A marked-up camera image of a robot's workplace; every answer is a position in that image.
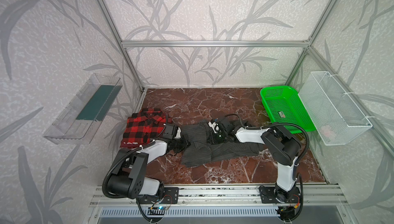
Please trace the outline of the grey pinstriped long sleeve shirt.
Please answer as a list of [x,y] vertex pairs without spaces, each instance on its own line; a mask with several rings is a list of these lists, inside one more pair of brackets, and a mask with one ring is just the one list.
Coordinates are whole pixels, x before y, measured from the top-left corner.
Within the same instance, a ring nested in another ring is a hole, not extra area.
[[181,164],[188,168],[238,157],[258,156],[266,149],[263,144],[241,143],[233,133],[227,136],[223,143],[214,145],[211,143],[215,139],[213,130],[205,121],[183,126],[181,135],[190,143],[181,160]]

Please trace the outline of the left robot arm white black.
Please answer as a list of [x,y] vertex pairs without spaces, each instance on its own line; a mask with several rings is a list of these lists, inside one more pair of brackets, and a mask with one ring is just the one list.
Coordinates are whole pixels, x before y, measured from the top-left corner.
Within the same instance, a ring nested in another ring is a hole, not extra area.
[[147,166],[170,151],[182,151],[189,146],[182,130],[175,124],[167,124],[158,137],[134,149],[121,148],[102,184],[103,194],[112,199],[142,199],[158,202],[166,198],[166,188],[157,179],[146,177]]

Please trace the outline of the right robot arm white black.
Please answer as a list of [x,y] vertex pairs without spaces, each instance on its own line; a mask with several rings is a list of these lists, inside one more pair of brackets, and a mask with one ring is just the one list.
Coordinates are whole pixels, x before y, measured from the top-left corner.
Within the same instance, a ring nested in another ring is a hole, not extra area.
[[208,126],[219,141],[223,141],[233,133],[240,143],[255,143],[268,148],[278,164],[278,175],[272,190],[260,187],[259,191],[263,199],[288,203],[296,194],[296,171],[301,157],[301,143],[286,128],[286,123],[260,127],[241,126],[236,129],[230,122],[210,121]]

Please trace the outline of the red black plaid folded shirt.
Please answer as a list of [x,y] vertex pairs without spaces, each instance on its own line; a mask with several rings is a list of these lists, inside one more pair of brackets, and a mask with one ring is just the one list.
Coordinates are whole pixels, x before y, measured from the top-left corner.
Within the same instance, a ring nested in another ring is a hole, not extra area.
[[145,108],[127,118],[121,148],[136,148],[159,137],[172,118],[159,108]]

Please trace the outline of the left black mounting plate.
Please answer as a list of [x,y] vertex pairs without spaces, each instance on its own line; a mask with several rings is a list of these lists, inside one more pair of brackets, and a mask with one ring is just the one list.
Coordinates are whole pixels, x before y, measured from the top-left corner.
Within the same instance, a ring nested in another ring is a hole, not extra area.
[[164,204],[177,204],[179,198],[178,187],[162,187],[159,188],[158,193],[155,195],[142,195],[139,198],[140,204],[153,204],[154,202]]

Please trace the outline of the black mounting plate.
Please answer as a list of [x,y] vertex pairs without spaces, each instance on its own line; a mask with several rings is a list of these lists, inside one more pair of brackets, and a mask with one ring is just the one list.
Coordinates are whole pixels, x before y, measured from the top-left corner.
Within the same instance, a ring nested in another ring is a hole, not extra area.
[[154,202],[164,204],[177,204],[179,198],[178,187],[162,187],[159,188],[158,193],[155,195],[142,195],[139,198],[140,204],[153,204]]
[[262,203],[292,204],[300,203],[302,199],[301,190],[297,186],[293,186],[289,191],[285,191],[278,186],[259,186],[259,194]]

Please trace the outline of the green plastic basket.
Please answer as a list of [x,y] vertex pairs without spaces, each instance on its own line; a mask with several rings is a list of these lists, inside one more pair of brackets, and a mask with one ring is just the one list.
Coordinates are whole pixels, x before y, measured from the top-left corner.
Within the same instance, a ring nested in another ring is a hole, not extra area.
[[316,130],[298,92],[291,86],[271,86],[260,90],[262,104],[272,123],[292,123],[306,132]]

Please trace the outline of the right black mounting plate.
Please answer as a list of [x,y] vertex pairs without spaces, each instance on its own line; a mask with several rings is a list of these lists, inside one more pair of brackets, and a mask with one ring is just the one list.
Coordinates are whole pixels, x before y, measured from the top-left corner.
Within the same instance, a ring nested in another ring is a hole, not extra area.
[[301,190],[297,186],[293,186],[289,191],[285,191],[278,186],[259,186],[259,194],[262,203],[292,204],[300,203],[302,199]]

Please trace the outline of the clear plastic wall tray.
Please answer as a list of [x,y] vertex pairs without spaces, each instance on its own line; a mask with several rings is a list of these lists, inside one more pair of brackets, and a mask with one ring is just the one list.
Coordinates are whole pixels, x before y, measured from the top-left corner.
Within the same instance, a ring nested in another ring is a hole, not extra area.
[[120,77],[92,74],[43,137],[55,145],[88,145],[123,87]]

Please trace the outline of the aluminium horizontal frame bar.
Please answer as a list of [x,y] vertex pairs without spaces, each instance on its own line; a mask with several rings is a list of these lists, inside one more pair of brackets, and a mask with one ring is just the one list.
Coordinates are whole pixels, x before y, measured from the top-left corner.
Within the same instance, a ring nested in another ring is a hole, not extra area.
[[121,42],[124,48],[132,47],[307,47],[308,41],[263,40],[263,41],[214,41],[214,40],[144,40]]

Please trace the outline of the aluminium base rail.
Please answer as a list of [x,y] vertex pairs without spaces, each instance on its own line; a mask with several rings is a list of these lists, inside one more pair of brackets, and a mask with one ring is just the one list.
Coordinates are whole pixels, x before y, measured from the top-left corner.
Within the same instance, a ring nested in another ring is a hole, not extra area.
[[[171,207],[214,207],[214,206],[279,206],[277,203],[262,203],[260,184],[202,184],[175,185],[178,187],[177,204]],[[317,183],[303,184],[304,206],[347,206],[349,205],[339,185]]]

